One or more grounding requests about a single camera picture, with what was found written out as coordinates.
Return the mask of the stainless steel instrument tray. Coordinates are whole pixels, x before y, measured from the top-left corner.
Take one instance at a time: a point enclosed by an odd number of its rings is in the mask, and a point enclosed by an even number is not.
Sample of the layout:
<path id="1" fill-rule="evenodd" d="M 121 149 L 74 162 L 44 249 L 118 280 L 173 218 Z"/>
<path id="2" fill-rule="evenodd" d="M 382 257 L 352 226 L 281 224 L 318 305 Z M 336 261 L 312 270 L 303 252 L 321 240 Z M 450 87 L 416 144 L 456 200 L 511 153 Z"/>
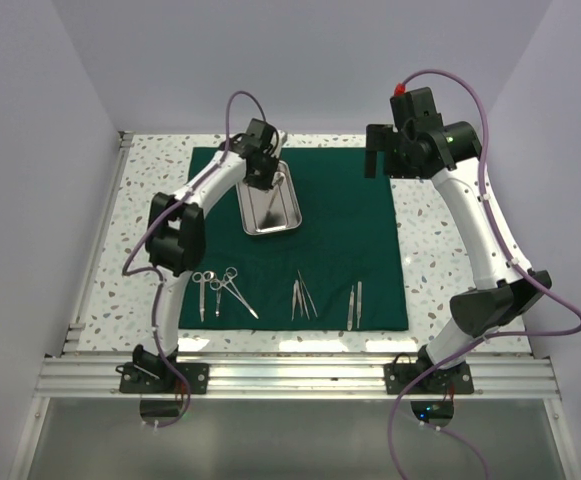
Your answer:
<path id="1" fill-rule="evenodd" d="M 243 230 L 250 236 L 272 235 L 297 229 L 302 213 L 288 164 L 281 160 L 272 188 L 258 190 L 240 182 L 236 186 Z"/>

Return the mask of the long steel curved forceps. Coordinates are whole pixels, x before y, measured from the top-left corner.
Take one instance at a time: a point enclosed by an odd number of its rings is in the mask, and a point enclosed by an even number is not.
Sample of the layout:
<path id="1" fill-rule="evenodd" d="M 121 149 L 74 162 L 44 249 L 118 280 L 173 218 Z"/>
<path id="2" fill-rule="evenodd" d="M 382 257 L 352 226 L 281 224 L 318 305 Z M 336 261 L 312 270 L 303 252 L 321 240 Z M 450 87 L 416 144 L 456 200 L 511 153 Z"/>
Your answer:
<path id="1" fill-rule="evenodd" d="M 224 286 L 233 293 L 233 295 L 240 301 L 240 303 L 246 308 L 246 310 L 255 318 L 259 319 L 258 313 L 246 300 L 245 296 L 242 294 L 241 290 L 236 284 L 236 278 L 238 276 L 238 270 L 234 266 L 229 266 L 226 268 L 224 275 L 222 277 Z"/>

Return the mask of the dark green surgical cloth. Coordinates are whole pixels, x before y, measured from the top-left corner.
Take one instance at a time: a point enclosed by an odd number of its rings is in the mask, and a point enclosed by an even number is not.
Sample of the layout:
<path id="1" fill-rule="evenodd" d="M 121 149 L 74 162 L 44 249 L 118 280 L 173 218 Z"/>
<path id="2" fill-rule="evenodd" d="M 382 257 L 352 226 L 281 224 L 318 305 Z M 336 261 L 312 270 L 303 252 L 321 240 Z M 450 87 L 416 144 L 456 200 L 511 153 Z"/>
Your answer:
<path id="1" fill-rule="evenodd" d="M 288 148 L 288 164 L 302 223 L 288 232 L 250 236 L 242 226 L 237 193 L 230 190 L 205 221 L 206 252 L 199 268 L 238 270 L 236 284 L 255 319 L 224 293 L 215 317 L 215 294 L 206 292 L 199 318 L 199 288 L 190 282 L 179 326 L 188 330 L 298 331 L 346 329 L 351 286 L 363 282 L 363 331 L 408 328 L 404 275 L 390 182 L 364 177 L 361 148 Z M 307 317 L 301 297 L 291 321 L 292 289 L 300 270 L 318 312 Z"/>

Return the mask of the steel surgical scissors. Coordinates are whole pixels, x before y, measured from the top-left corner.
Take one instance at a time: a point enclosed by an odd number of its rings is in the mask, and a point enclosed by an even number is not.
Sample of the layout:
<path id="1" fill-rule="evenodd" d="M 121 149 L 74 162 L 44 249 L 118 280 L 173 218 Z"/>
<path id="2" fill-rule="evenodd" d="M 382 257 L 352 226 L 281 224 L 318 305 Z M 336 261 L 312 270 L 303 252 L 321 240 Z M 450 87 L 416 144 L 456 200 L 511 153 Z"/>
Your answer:
<path id="1" fill-rule="evenodd" d="M 216 278 L 216 274 L 213 271 L 197 271 L 192 274 L 192 281 L 198 285 L 199 288 L 199 318 L 201 322 L 205 321 L 205 310 L 206 310 L 206 286 L 213 279 Z"/>

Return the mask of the small steel hemostat clamp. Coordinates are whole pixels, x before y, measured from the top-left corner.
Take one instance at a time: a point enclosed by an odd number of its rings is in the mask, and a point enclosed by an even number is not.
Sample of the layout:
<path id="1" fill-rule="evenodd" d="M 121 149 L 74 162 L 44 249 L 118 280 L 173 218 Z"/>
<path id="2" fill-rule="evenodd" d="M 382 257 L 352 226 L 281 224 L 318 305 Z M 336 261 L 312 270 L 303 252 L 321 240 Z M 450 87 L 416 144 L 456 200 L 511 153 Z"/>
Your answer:
<path id="1" fill-rule="evenodd" d="M 218 318 L 221 311 L 221 300 L 224 285 L 221 280 L 213 279 L 210 282 L 210 287 L 215 292 L 215 317 Z"/>

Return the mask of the steel scalpel handle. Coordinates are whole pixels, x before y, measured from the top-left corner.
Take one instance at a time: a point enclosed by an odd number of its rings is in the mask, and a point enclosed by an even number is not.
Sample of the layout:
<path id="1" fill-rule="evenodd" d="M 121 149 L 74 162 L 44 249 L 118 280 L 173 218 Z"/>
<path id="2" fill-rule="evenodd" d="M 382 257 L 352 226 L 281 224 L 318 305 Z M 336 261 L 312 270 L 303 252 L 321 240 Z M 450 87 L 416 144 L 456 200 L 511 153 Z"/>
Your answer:
<path id="1" fill-rule="evenodd" d="M 355 308 L 355 287 L 354 287 L 354 285 L 352 285 L 351 289 L 350 289 L 349 301 L 348 301 L 348 312 L 347 312 L 347 320 L 346 320 L 346 330 L 347 331 L 353 330 L 354 308 Z"/>
<path id="2" fill-rule="evenodd" d="M 361 318 L 362 318 L 362 292 L 363 292 L 363 282 L 357 282 L 356 289 L 356 329 L 361 328 Z"/>

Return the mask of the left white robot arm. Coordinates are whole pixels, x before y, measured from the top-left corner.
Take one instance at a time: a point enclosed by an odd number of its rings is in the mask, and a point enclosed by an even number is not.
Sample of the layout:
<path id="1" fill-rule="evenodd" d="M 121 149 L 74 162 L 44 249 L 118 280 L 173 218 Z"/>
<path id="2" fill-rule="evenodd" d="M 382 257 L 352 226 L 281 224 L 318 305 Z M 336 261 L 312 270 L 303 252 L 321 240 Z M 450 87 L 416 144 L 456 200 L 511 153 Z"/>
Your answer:
<path id="1" fill-rule="evenodd" d="M 134 349 L 132 363 L 143 370 L 143 381 L 155 392 L 171 390 L 178 379 L 174 358 L 179 314 L 168 307 L 159 312 L 163 291 L 171 291 L 179 309 L 191 274 L 205 255 L 205 220 L 211 209 L 240 182 L 258 190 L 271 189 L 282 146 L 282 135 L 273 125 L 253 119 L 245 132 L 228 137 L 183 187 L 153 197 L 149 226 L 139 241 L 148 253 L 149 265 L 137 270 L 158 276 L 150 312 L 151 342 Z"/>

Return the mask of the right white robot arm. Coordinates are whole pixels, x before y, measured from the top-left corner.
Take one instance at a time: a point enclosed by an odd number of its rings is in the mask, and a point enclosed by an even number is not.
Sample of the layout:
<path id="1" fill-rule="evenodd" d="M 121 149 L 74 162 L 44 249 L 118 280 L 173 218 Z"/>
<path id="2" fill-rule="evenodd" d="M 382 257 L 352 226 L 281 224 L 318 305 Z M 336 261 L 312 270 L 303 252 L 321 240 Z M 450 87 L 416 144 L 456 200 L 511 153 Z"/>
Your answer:
<path id="1" fill-rule="evenodd" d="M 419 351 L 415 379 L 421 389 L 434 393 L 450 382 L 450 369 L 465 359 L 464 348 L 510 324 L 541 298 L 533 280 L 546 288 L 552 281 L 520 251 L 507 259 L 498 244 L 484 206 L 489 204 L 497 219 L 502 212 L 493 195 L 480 192 L 482 146 L 473 126 L 445 123 L 428 87 L 407 91 L 399 86 L 390 106 L 392 124 L 366 127 L 364 174 L 375 177 L 382 161 L 390 178 L 431 181 L 456 224 L 474 282 L 473 289 L 451 298 L 450 320 Z"/>

